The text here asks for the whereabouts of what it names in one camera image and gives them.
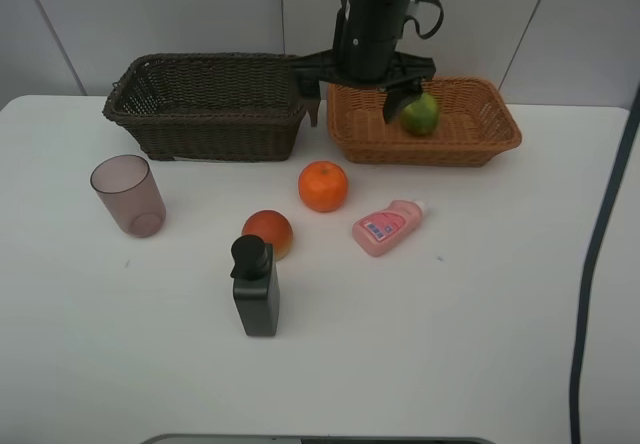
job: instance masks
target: bottle cap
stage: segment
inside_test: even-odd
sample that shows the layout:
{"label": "bottle cap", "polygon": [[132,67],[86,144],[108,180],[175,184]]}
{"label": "bottle cap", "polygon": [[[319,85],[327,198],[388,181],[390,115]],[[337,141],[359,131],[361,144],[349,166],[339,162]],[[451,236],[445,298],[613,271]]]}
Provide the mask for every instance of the bottle cap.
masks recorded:
{"label": "bottle cap", "polygon": [[422,216],[424,217],[427,214],[427,210],[429,209],[427,205],[423,201],[413,201],[413,203],[420,208],[422,211]]}
{"label": "bottle cap", "polygon": [[258,236],[242,236],[231,246],[235,266],[231,271],[234,279],[255,279],[261,277],[267,265],[267,246]]}

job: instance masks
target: pink bottle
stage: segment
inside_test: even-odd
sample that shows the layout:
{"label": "pink bottle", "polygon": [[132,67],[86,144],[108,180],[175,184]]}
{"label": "pink bottle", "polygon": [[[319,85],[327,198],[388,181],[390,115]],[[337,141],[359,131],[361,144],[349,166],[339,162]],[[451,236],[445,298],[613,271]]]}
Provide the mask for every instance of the pink bottle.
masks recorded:
{"label": "pink bottle", "polygon": [[426,207],[420,201],[392,201],[382,211],[369,214],[353,225],[353,238],[374,257],[381,256],[422,222]]}

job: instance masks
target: translucent pink cup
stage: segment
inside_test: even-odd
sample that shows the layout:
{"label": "translucent pink cup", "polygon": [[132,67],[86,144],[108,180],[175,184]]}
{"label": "translucent pink cup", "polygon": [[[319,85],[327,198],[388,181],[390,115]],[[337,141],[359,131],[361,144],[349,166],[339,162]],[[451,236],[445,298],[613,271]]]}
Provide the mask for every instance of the translucent pink cup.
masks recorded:
{"label": "translucent pink cup", "polygon": [[142,157],[107,159],[91,174],[91,187],[130,236],[153,236],[162,227],[167,211],[149,163]]}

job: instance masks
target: dark brown wicker basket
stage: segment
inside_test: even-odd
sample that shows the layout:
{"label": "dark brown wicker basket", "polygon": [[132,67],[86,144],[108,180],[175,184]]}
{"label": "dark brown wicker basket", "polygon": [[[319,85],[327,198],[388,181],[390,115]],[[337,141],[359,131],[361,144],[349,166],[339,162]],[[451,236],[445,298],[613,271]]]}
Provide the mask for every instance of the dark brown wicker basket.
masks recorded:
{"label": "dark brown wicker basket", "polygon": [[283,161],[304,117],[275,54],[154,54],[131,64],[104,116],[151,159]]}

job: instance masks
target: green fruit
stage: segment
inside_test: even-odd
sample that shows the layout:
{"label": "green fruit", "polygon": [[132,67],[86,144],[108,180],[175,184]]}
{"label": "green fruit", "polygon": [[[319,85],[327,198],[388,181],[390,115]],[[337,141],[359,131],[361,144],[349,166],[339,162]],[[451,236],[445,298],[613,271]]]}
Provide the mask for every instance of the green fruit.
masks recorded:
{"label": "green fruit", "polygon": [[438,126],[440,110],[435,98],[422,93],[422,97],[405,107],[400,113],[402,128],[416,136],[427,136]]}

